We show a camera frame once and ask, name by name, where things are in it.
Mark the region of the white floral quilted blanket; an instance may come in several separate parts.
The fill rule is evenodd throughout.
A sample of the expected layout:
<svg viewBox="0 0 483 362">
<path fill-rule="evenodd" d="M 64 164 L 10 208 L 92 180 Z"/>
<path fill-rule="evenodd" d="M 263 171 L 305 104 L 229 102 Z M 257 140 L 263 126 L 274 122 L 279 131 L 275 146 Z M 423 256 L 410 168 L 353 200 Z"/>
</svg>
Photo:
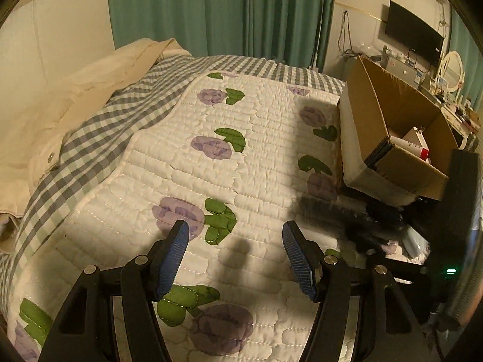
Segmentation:
<svg viewBox="0 0 483 362">
<path fill-rule="evenodd" d="M 338 101 L 248 75 L 196 78 L 31 258 L 11 298 L 17 350 L 38 359 L 84 267 L 125 265 L 183 219 L 190 243 L 171 292 L 154 306 L 172 359 L 298 360 L 317 307 L 289 265 L 284 222 L 361 263 L 317 217 L 341 184 Z"/>
</svg>

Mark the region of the red and clear packet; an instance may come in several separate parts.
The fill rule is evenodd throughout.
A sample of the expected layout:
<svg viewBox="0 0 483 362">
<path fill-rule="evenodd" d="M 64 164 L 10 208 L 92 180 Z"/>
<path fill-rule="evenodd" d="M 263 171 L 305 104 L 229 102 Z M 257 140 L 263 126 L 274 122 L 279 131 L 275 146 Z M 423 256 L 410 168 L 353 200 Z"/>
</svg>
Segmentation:
<svg viewBox="0 0 483 362">
<path fill-rule="evenodd" d="M 430 150 L 422 129 L 412 127 L 403 137 L 391 135 L 390 142 L 422 159 L 422 161 L 430 163 Z"/>
</svg>

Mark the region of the green curtain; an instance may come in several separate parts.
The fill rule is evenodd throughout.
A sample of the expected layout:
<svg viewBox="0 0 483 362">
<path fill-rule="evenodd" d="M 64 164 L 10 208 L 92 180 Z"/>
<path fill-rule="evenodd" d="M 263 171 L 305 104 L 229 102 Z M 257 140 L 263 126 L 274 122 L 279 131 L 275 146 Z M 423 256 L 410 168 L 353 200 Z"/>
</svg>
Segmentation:
<svg viewBox="0 0 483 362">
<path fill-rule="evenodd" d="M 450 24 L 449 49 L 460 55 L 465 73 L 461 93 L 464 99 L 471 101 L 472 108 L 478 110 L 482 102 L 482 54 L 454 8 L 451 8 Z"/>
<path fill-rule="evenodd" d="M 309 67 L 321 0 L 108 0 L 115 46 L 175 38 L 194 56 L 237 55 Z M 325 0 L 318 69 L 334 0 Z"/>
</svg>

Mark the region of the pale blue oval case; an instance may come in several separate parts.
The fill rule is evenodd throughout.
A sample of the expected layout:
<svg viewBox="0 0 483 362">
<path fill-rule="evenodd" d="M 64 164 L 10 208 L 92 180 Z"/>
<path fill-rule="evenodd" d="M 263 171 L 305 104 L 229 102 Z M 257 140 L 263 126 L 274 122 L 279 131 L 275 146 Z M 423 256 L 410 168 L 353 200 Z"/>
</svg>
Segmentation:
<svg viewBox="0 0 483 362">
<path fill-rule="evenodd" d="M 411 226 L 404 229 L 401 243 L 405 257 L 411 262 L 422 264 L 430 254 L 429 242 Z"/>
</svg>

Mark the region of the white dressing table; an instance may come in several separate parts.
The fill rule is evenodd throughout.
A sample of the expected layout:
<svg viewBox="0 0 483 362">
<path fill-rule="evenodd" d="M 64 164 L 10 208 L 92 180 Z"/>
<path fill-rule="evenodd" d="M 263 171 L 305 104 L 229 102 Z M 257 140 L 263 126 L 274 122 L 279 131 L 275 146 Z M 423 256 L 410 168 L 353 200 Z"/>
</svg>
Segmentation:
<svg viewBox="0 0 483 362">
<path fill-rule="evenodd" d="M 448 92 L 437 92 L 436 100 L 452 130 L 459 150 L 475 152 L 479 144 L 477 134 L 481 131 L 479 114 L 468 104 L 458 103 Z"/>
</svg>

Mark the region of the white mop stick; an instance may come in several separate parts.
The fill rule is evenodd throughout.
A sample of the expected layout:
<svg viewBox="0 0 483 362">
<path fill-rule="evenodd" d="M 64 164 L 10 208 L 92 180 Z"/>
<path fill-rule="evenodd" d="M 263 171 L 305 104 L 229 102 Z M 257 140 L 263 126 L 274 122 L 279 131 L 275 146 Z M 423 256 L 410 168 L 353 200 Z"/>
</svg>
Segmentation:
<svg viewBox="0 0 483 362">
<path fill-rule="evenodd" d="M 317 27 L 317 31 L 314 39 L 314 50 L 313 50 L 313 55 L 310 62 L 310 69 L 312 70 L 318 70 L 318 52 L 319 52 L 321 38 L 322 38 L 324 8 L 325 8 L 325 0 L 321 0 L 320 13 L 318 16 L 318 27 Z"/>
</svg>

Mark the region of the black wall television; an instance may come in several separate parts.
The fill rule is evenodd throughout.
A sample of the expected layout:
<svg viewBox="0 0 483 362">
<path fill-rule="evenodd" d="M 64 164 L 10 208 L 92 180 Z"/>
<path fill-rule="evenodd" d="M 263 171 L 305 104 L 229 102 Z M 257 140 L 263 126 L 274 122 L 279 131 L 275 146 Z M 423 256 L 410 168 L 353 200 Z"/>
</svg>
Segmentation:
<svg viewBox="0 0 483 362">
<path fill-rule="evenodd" d="M 385 22 L 385 35 L 403 44 L 418 57 L 438 66 L 444 37 L 408 9 L 391 1 Z"/>
</svg>

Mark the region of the green curtain left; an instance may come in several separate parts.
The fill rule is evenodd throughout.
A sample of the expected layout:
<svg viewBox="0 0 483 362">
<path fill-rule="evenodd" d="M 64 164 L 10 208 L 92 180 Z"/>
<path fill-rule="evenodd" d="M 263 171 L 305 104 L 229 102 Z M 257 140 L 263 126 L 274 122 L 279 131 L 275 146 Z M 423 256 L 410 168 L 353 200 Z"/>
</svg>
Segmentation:
<svg viewBox="0 0 483 362">
<path fill-rule="evenodd" d="M 321 0 L 108 0 L 115 46 L 175 38 L 194 56 L 237 55 L 309 67 Z M 334 0 L 325 0 L 318 69 Z"/>
</svg>

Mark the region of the brown cardboard box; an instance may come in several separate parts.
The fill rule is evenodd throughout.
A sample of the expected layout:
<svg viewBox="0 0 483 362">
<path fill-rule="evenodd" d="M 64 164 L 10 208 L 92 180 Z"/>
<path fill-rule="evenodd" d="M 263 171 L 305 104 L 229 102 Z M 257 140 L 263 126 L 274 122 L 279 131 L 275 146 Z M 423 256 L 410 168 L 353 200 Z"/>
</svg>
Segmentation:
<svg viewBox="0 0 483 362">
<path fill-rule="evenodd" d="M 358 57 L 339 101 L 345 184 L 393 207 L 418 197 L 440 200 L 456 140 L 440 109 L 421 92 Z M 422 129 L 430 163 L 393 145 L 412 127 Z"/>
</svg>

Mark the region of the white oval vanity mirror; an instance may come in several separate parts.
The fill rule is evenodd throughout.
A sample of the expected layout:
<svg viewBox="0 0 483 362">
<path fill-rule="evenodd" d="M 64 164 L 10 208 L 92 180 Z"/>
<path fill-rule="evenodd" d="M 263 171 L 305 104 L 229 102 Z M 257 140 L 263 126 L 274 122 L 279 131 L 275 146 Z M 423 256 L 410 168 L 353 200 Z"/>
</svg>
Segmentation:
<svg viewBox="0 0 483 362">
<path fill-rule="evenodd" d="M 448 52 L 440 63 L 437 73 L 438 86 L 449 93 L 457 92 L 463 85 L 462 58 L 456 51 Z"/>
</svg>

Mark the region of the green curtain right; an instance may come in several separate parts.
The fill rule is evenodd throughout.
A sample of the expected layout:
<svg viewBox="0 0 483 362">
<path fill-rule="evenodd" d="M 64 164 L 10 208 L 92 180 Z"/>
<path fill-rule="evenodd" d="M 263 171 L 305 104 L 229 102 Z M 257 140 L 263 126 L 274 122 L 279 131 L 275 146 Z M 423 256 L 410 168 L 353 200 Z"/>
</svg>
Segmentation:
<svg viewBox="0 0 483 362">
<path fill-rule="evenodd" d="M 460 55 L 465 73 L 461 93 L 464 99 L 471 101 L 472 108 L 478 110 L 482 102 L 482 54 L 454 8 L 451 8 L 450 24 L 449 49 Z"/>
</svg>

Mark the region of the black TV remote control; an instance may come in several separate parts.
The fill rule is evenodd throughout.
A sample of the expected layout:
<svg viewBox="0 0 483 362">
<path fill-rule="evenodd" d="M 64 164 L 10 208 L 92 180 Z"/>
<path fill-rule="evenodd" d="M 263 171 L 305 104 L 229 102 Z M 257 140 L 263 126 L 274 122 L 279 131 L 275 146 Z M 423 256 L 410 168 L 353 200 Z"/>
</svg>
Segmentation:
<svg viewBox="0 0 483 362">
<path fill-rule="evenodd" d="M 339 195 L 327 201 L 303 196 L 298 204 L 303 218 L 315 223 L 326 223 L 358 233 L 399 234 L 405 228 L 399 209 L 370 198 L 357 200 Z"/>
</svg>

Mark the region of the silver mini fridge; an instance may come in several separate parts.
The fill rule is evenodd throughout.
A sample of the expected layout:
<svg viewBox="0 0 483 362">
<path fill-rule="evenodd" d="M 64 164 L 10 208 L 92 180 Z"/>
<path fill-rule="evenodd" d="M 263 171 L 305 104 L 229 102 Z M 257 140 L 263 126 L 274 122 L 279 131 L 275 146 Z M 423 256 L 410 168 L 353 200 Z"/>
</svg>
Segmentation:
<svg viewBox="0 0 483 362">
<path fill-rule="evenodd" d="M 383 69 L 412 87 L 418 88 L 423 81 L 422 72 L 393 56 L 383 54 L 381 63 Z"/>
</svg>

